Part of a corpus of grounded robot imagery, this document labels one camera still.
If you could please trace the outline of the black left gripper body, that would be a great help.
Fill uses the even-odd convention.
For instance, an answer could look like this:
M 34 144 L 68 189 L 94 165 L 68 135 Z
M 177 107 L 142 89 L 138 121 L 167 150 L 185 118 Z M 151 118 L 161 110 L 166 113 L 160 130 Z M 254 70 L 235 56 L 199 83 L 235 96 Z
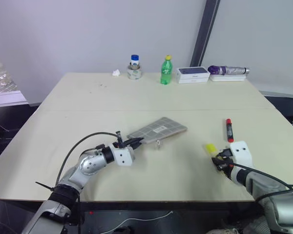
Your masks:
M 134 143 L 133 143 L 133 140 L 132 139 L 129 139 L 129 140 L 126 140 L 126 141 L 122 141 L 122 142 L 116 141 L 116 142 L 113 142 L 112 145 L 115 148 L 124 148 L 124 147 L 129 146 L 132 149 L 134 149 Z

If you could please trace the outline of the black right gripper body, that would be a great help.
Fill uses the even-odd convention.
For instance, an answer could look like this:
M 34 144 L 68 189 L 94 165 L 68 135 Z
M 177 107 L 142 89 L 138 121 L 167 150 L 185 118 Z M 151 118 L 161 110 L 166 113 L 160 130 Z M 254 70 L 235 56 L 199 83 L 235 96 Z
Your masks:
M 232 160 L 232 152 L 231 152 L 231 149 L 227 148 L 227 151 L 228 151 L 228 157 L 218 157 L 219 159 L 221 160 L 224 160 L 225 162 L 233 162 Z M 223 169 L 224 172 L 231 172 L 233 169 L 233 165 L 231 164 L 225 164 L 225 168 Z

